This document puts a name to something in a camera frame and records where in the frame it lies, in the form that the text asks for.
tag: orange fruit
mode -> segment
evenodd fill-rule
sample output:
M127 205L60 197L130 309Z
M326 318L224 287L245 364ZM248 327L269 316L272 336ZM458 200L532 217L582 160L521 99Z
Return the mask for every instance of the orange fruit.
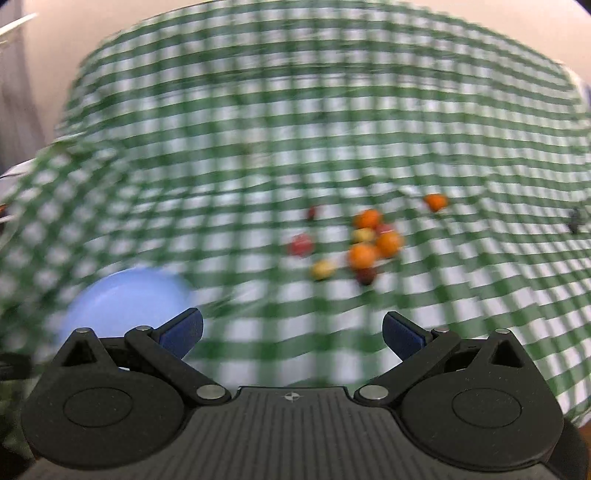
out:
M423 200L429 205L432 212L438 212L449 204L447 197L441 193L430 193Z
M390 258L396 255L403 244L404 241L401 235L394 231L382 233L375 241L375 246L384 258Z
M349 265L353 270L373 267L378 257L378 250L370 244L356 244L349 249Z
M358 229L362 228L376 228L382 223L382 214L375 209L364 210L355 217L355 226Z

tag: blue plate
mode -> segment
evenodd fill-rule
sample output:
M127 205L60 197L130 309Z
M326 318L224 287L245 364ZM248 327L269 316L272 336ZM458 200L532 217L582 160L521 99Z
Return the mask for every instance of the blue plate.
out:
M123 270L75 298L59 342L79 327L92 328L98 337L120 337L138 325L156 328L191 306L191 290L180 278L152 268Z

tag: silver pin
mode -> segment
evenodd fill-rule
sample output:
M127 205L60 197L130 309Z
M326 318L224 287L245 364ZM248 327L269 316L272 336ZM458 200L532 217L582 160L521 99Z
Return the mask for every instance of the silver pin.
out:
M204 400L218 400L226 394L226 389L220 385L203 385L197 389L197 395Z
M359 389L359 395L366 400L383 400L388 393L388 389L381 385L365 385Z

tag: wall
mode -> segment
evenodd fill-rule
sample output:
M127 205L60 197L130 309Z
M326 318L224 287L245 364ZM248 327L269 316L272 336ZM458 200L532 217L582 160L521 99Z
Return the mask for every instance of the wall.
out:
M80 61L101 39L199 0L24 0L39 17L25 28L33 96L53 137ZM591 83L591 16L574 0L415 0L513 37L570 66Z

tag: crosshair symbol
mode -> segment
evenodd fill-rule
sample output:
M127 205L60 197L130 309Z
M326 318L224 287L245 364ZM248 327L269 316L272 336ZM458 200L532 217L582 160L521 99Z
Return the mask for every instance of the crosshair symbol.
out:
M289 392L289 393L286 393L285 395L283 395L283 398L286 399L287 401L290 401L293 403L296 400L299 400L301 398L301 395L296 392Z

